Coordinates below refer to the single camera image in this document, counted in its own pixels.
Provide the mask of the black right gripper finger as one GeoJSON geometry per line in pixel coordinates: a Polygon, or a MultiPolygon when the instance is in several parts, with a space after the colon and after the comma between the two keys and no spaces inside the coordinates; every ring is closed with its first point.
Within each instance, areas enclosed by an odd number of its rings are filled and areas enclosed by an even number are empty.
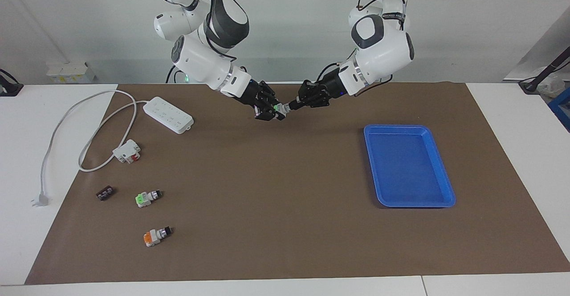
{"type": "Polygon", "coordinates": [[[265,83],[265,81],[261,81],[261,100],[267,102],[271,106],[275,106],[279,103],[275,92],[267,83],[265,83]]]}
{"type": "Polygon", "coordinates": [[[283,105],[275,106],[256,106],[256,119],[263,121],[271,121],[273,119],[283,120],[285,119],[285,110],[283,105]]]}

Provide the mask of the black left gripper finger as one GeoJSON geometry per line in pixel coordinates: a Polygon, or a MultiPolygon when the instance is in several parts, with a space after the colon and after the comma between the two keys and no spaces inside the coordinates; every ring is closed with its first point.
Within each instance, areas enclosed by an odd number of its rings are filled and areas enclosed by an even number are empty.
{"type": "Polygon", "coordinates": [[[327,107],[330,105],[330,100],[328,98],[315,98],[315,99],[301,99],[296,98],[295,100],[289,102],[289,109],[291,111],[296,111],[303,107],[311,107],[312,109],[327,107]]]}
{"type": "Polygon", "coordinates": [[[306,100],[307,98],[312,97],[315,93],[315,89],[318,85],[315,84],[313,81],[304,80],[301,84],[301,87],[298,91],[298,99],[299,100],[306,100]]]}

